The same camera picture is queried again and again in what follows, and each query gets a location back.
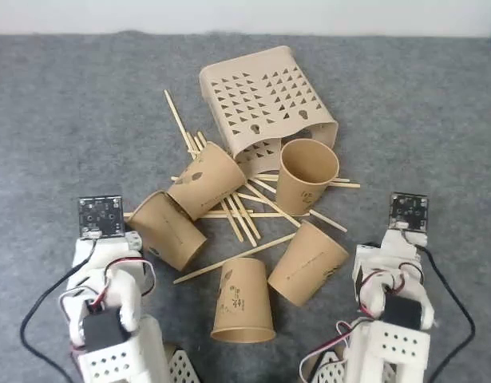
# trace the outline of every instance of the circuit board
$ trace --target circuit board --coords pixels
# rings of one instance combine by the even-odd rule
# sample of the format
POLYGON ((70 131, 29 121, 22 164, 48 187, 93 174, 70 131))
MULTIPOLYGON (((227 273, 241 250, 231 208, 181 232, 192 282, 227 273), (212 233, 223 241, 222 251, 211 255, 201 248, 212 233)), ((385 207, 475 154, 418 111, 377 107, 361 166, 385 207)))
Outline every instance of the circuit board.
POLYGON ((78 199, 80 237, 102 239, 125 235, 120 195, 99 195, 78 199))
POLYGON ((392 193, 390 197, 389 229, 428 231, 428 196, 392 193))

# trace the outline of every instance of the beige plastic basket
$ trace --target beige plastic basket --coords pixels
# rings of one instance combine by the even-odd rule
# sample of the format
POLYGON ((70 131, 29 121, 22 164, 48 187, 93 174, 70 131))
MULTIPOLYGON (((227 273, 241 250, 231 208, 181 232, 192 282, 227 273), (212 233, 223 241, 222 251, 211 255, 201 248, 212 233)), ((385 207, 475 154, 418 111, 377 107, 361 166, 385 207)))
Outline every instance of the beige plastic basket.
POLYGON ((338 124, 289 47, 209 65, 199 78, 220 135, 246 174, 279 169, 280 139, 305 128, 334 146, 338 124))

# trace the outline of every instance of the white wall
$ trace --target white wall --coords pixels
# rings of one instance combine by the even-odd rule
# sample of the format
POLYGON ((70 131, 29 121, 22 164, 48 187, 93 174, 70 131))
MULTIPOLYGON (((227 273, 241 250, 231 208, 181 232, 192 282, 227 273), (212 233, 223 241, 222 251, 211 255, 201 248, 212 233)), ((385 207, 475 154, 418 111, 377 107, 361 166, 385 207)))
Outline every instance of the white wall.
POLYGON ((0 34, 491 36, 491 0, 0 0, 0 34))

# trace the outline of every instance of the gray carpet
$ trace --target gray carpet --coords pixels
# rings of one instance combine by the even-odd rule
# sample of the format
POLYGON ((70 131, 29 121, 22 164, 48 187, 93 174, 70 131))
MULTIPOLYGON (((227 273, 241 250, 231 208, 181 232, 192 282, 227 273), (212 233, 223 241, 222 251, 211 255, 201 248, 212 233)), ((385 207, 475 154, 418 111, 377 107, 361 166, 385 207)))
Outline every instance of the gray carpet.
MULTIPOLYGON (((341 176, 362 185, 319 201, 317 208, 349 231, 324 229, 353 254, 357 243, 381 240, 392 191, 428 194, 429 247, 478 327, 440 381, 491 382, 488 40, 138 33, 0 37, 0 382, 61 381, 20 346, 18 326, 70 265, 76 198, 122 193, 131 210, 188 163, 163 90, 172 91, 187 128, 220 142, 200 96, 200 69, 282 44, 340 122, 341 176)), ((282 219, 257 223, 262 243, 293 231, 282 219)), ((223 220, 198 225, 209 241, 191 270, 248 248, 223 220)), ((285 246, 259 255, 269 270, 285 246)), ((272 293, 273 342, 215 342, 209 333, 220 273, 173 286, 180 274, 155 265, 160 285, 147 311, 207 383, 294 381, 299 359, 335 335, 335 321, 358 315, 349 261, 302 309, 272 293)), ((468 328, 424 266, 439 323, 431 371, 468 328)), ((57 296, 30 323, 29 339, 79 379, 57 296)))

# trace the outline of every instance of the pile of cups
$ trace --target pile of cups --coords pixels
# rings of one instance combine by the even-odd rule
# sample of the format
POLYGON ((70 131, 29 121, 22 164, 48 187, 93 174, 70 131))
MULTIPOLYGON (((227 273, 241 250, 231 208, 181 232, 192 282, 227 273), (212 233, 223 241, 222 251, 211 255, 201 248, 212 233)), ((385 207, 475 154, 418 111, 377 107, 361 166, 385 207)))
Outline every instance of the pile of cups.
MULTIPOLYGON (((325 144, 288 142, 281 152, 277 205, 290 215, 307 213, 338 173, 339 160, 325 144)), ((146 251, 183 270, 206 241, 193 221, 246 182, 238 164, 208 142, 167 192, 150 195, 127 223, 141 234, 146 251)), ((226 262, 212 337, 239 343, 271 340, 275 331, 267 285, 302 306, 347 258, 346 250, 304 220, 268 277, 258 259, 226 262)))

